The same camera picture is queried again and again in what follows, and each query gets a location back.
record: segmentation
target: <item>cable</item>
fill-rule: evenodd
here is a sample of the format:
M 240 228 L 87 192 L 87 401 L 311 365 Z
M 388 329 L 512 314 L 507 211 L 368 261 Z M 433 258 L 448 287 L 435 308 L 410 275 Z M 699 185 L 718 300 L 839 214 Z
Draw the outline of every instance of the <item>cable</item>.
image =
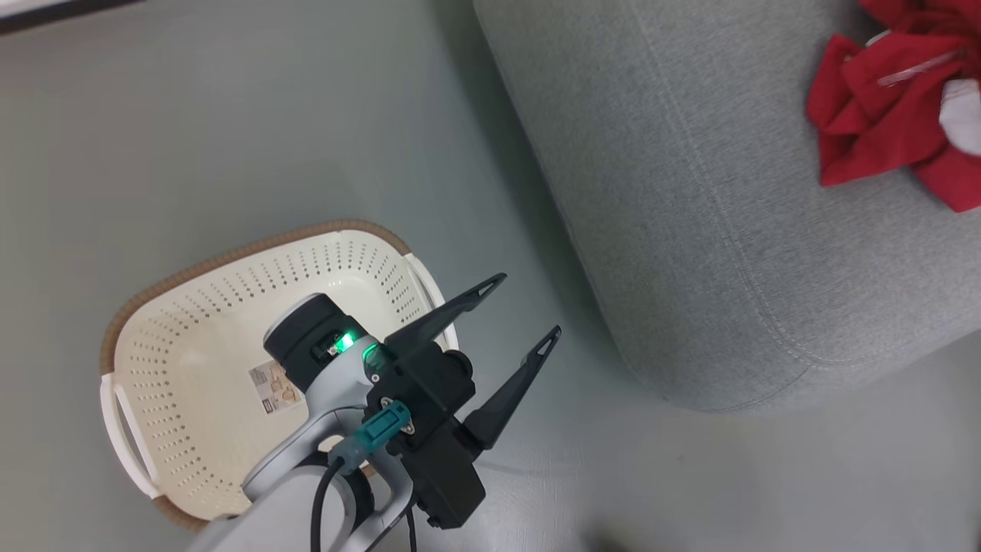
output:
M 409 523 L 409 552 L 417 552 L 416 550 L 416 519 L 412 517 L 412 507 L 409 506 L 408 512 L 405 513 L 405 520 Z
M 320 552 L 320 522 L 324 517 L 324 499 L 327 497 L 327 488 L 331 486 L 331 480 L 334 479 L 343 465 L 343 458 L 331 462 L 327 471 L 324 472 L 324 476 L 320 478 L 317 492 L 313 495 L 313 517 L 310 518 L 310 552 Z

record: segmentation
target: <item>red shirt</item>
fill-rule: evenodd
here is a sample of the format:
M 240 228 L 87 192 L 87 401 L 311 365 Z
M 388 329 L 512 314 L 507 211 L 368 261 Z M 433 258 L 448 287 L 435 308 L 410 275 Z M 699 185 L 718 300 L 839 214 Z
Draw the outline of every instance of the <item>red shirt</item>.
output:
M 981 77 L 981 0 L 861 0 L 892 31 L 867 48 L 835 35 L 807 99 L 821 185 L 909 165 L 956 212 L 981 206 L 981 157 L 940 126 L 944 83 Z

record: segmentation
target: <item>white plastic basket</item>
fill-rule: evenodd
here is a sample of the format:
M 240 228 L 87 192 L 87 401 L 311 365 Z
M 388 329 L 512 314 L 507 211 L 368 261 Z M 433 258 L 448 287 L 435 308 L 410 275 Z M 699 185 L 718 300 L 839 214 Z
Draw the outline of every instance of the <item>white plastic basket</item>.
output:
M 106 429 L 129 477 L 175 523 L 197 530 L 243 512 L 242 478 L 306 419 L 302 402 L 267 414 L 249 370 L 270 361 L 269 326 L 317 292 L 380 339 L 443 303 L 402 240 L 337 221 L 185 270 L 130 300 L 110 324 Z M 438 342 L 458 347 L 452 326 Z

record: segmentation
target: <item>gray floor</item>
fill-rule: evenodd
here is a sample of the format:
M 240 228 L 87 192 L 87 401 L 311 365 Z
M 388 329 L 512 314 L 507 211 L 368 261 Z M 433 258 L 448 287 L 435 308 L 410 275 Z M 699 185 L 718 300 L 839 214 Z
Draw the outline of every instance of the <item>gray floor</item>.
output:
M 566 329 L 481 460 L 488 500 L 422 550 L 977 549 L 981 336 L 820 410 L 661 405 L 621 369 L 449 0 L 153 0 L 0 38 L 5 549 L 182 550 L 105 436 L 103 328 L 171 272 L 338 217 L 391 227 L 448 293 L 510 273 L 458 324 L 481 397 Z

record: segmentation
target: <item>gray sofa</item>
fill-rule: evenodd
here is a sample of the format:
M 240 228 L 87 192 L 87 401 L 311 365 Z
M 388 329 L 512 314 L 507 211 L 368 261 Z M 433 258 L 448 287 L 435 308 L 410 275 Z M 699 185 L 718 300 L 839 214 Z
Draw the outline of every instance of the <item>gray sofa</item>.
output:
M 818 402 L 981 327 L 981 209 L 818 185 L 804 101 L 858 0 L 477 0 L 603 315 L 702 411 Z

